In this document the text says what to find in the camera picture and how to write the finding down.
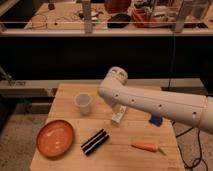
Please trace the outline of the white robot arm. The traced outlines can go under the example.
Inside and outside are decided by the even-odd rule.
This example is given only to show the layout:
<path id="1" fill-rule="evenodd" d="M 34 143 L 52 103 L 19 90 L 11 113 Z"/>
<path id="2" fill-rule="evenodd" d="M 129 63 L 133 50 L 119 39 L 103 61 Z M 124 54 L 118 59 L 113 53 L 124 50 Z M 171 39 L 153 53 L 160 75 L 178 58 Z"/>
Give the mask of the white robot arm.
<path id="1" fill-rule="evenodd" d="M 213 97 L 126 86 L 127 72 L 112 67 L 97 92 L 109 105 L 125 105 L 213 135 Z"/>

